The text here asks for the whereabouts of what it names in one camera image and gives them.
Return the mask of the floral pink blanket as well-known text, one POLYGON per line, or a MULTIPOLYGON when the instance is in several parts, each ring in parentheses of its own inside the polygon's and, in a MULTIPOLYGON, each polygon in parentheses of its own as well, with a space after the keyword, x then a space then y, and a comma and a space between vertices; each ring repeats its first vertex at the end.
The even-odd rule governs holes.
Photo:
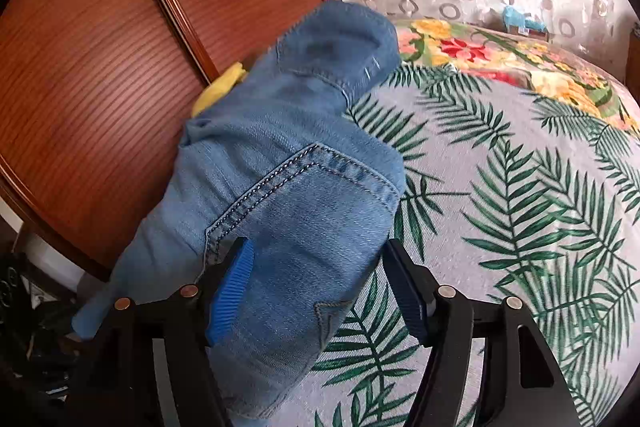
POLYGON ((407 63, 449 64, 460 72, 501 81, 574 106, 637 136, 639 106, 612 75, 559 46, 446 20, 396 20, 407 63))

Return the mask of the blue denim pants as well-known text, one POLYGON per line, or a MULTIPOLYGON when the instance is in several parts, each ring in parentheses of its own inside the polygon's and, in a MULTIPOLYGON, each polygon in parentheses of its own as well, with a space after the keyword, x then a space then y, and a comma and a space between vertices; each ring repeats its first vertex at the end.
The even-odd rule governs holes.
POLYGON ((345 110, 398 63, 394 26, 360 4, 324 2, 282 35, 186 122, 162 200, 75 332, 91 338, 119 297, 167 298, 250 239, 239 316, 209 360, 235 424, 267 425, 343 323, 392 227, 401 156, 345 110))

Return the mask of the brown wooden wardrobe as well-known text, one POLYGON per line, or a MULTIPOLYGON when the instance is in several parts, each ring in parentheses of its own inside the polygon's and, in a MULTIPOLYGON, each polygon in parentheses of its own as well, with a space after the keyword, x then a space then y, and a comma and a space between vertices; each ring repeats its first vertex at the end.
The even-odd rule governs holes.
POLYGON ((1 14, 1 193, 106 279, 160 200, 207 83, 323 0, 10 0, 1 14))

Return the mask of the yellow plush toy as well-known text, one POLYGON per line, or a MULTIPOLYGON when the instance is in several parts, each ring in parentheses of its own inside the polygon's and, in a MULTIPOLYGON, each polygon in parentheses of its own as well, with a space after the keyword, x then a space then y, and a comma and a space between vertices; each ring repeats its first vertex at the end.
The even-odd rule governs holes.
POLYGON ((212 81, 198 96, 191 109, 191 117, 195 118, 216 104, 241 83, 248 72, 240 62, 233 63, 218 78, 212 81))

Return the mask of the palm leaf print sheet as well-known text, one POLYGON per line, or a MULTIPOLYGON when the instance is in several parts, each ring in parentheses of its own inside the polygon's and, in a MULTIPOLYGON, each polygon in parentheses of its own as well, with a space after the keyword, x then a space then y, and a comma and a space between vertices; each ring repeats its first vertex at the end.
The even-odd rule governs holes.
POLYGON ((402 66, 346 113, 404 161, 395 239, 466 297, 523 300, 585 426, 639 364, 639 109, 616 81, 591 92, 620 126, 557 79, 450 66, 402 66))

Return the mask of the blue toy at headboard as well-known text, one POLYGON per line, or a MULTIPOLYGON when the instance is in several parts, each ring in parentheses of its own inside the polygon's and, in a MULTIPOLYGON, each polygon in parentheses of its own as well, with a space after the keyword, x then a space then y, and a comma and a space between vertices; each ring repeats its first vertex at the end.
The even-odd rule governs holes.
POLYGON ((548 31, 544 22, 534 20, 514 9, 512 5, 507 5, 502 11, 502 21, 506 29, 516 27, 518 30, 536 31, 544 34, 548 31))

